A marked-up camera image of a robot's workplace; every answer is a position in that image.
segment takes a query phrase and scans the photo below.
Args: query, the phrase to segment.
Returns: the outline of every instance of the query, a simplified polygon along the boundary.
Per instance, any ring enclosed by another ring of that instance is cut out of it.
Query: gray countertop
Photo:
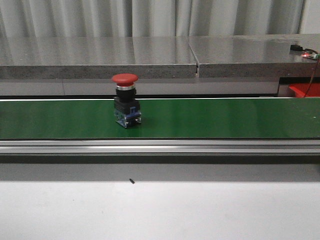
[[[309,77],[320,34],[190,37],[0,38],[0,79]]]
[[[194,78],[186,37],[0,38],[2,79]]]
[[[309,77],[315,60],[290,45],[320,50],[320,34],[191,36],[199,77]]]

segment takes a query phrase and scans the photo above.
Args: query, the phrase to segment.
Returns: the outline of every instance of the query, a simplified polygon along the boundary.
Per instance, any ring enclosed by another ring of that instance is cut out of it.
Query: red mushroom button
[[[112,81],[114,81],[120,87],[129,87],[138,80],[138,76],[131,73],[121,73],[114,75]]]

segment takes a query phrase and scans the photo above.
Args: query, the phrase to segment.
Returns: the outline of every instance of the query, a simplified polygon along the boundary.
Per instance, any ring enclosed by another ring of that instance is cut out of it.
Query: small black object
[[[313,54],[313,53],[319,54],[319,52],[317,52],[316,50],[313,50],[313,49],[311,49],[311,48],[306,48],[304,51],[305,51],[306,53],[308,53],[308,54]]]
[[[290,50],[302,52],[304,48],[300,45],[293,44],[290,46]]]

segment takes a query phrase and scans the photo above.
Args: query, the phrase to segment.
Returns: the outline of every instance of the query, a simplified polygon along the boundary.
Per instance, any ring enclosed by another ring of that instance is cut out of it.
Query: white curtain
[[[295,34],[303,6],[303,0],[0,0],[0,36]]]

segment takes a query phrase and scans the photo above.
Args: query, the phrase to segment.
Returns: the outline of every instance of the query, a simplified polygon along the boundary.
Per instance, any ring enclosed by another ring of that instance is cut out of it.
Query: metal frame
[[[0,155],[301,155],[320,156],[320,140],[261,139],[136,139],[136,140],[8,140],[0,141]]]

